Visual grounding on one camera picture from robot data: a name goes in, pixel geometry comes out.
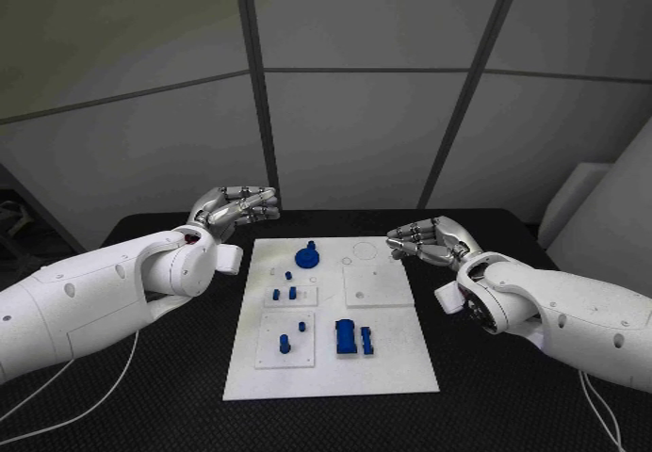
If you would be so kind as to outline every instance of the cable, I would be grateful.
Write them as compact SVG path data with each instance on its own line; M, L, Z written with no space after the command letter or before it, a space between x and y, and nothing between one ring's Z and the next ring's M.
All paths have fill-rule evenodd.
M102 402L106 400L108 396L110 395L112 391L118 387L119 382L122 381L122 377L125 376L125 373L126 373L126 370L128 370L128 365L131 364L131 358L132 358L132 353L135 351L135 345L136 344L138 344L138 331L135 332L135 335L132 336L131 353L128 354L128 359L126 359L126 363L125 363L125 368L122 369L122 373L119 374L119 377L115 380L115 383L112 383L110 389L108 389L108 392L105 393L105 396L99 399L99 401L95 403L95 405L79 416L73 417L71 419L69 419L67 421L61 422L60 424L54 424L53 426L43 428L41 430L33 431L31 433L25 433L24 435L20 435L20 436L15 436L12 438L8 438L5 441L2 441L0 443L0 446L5 445L8 443L12 443L14 441L24 440L25 438L30 438L30 437L38 435L40 433L44 433L46 431L51 431L56 428L67 426L73 422L79 421L99 407L99 405L102 404Z
M44 382L44 384L34 390L31 395L8 410L2 417L0 417L0 422L2 422L17 411L17 409L34 398L37 393L48 386L48 384L57 379L57 376L64 372L64 369L70 366L74 360L70 360L67 364L56 372L54 376Z
M591 405L591 408L594 410L594 415L597 416L597 420L599 421L599 424L604 427L604 430L607 431L608 438L611 439L611 442L614 443L614 445L617 447L617 452L625 452L621 447L620 427L617 425L617 419L615 419L614 412L611 411L611 408L608 407L607 402L601 398L594 386L591 385L591 381L588 380L588 375L581 370L578 371L578 375L579 375L579 382L581 382L581 389L584 391L584 396L585 396L588 403ZM594 393L597 399L599 400L601 404L604 405L604 408L607 409L608 414L611 415L611 420L614 421L614 428L615 428L615 438L614 438L614 435L611 434L611 431L608 430L607 424L604 423L604 419L601 418L597 408L594 407L594 402L591 401L591 397L589 397L588 391L586 391L586 384L591 389L591 392Z

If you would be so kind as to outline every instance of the blue object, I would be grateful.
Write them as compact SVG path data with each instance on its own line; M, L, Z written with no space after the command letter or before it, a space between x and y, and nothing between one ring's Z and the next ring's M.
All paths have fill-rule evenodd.
M291 345L289 345L289 341L288 341L288 336L285 334L281 334L281 346L279 346L281 353L282 354L288 353L289 349L291 349Z
M370 345L370 328L360 327L361 334L361 351L364 355L373 354L373 346Z
M341 318L341 320L335 322L337 354L357 353L356 337L353 334L354 328L356 324L353 323L353 320L348 320L347 318Z
M307 248L295 252L294 262L301 268L312 268L318 264L318 253L312 240L308 242Z

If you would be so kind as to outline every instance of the black table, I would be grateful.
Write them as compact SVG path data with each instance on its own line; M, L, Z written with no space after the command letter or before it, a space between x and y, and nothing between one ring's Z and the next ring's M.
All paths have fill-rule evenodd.
M498 209L286 211L237 229L240 274L210 287L141 331L131 367L103 405L74 424L7 450L451 450L611 451L575 371L519 337L488 335L464 314L444 315L432 290L445 268L405 260L441 393L222 402L255 238L383 235L445 215L485 250L537 268L553 264L513 215ZM183 224L184 213L123 218L105 246ZM102 397L128 357L131 338L80 358L22 410L1 438L73 417ZM43 369L0 387L0 412L54 374ZM627 452L652 450L652 396L595 380L614 409Z

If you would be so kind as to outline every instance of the table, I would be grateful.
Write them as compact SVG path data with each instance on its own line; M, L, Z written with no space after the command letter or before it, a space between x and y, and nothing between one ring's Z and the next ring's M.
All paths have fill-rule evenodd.
M441 387L438 394L364 395L222 402L247 259L255 238L383 235L415 220L447 216L484 250L553 269L514 216L500 209L285 211L237 228L237 276L210 287L141 331L125 379L74 424L7 450L615 450L581 394L576 373L519 337L491 336L464 314L444 315L432 290L445 268L405 260L415 309ZM185 213L123 218L105 246L170 230ZM80 358L34 401L2 423L1 439L73 417L116 379L132 338ZM0 387L0 412L56 373L41 369ZM627 452L652 447L652 395L594 379L615 412Z

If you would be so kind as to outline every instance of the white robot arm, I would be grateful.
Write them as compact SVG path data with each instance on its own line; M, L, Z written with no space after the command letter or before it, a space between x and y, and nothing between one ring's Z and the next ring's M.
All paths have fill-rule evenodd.
M434 291L447 314L465 308L491 334L522 336L586 374L652 392L650 298L483 252L449 218L410 223L386 236L396 259L416 255L455 271L455 280Z
M0 292L0 384L100 350L237 274L234 225L278 218L273 189L222 187L187 223L41 268Z

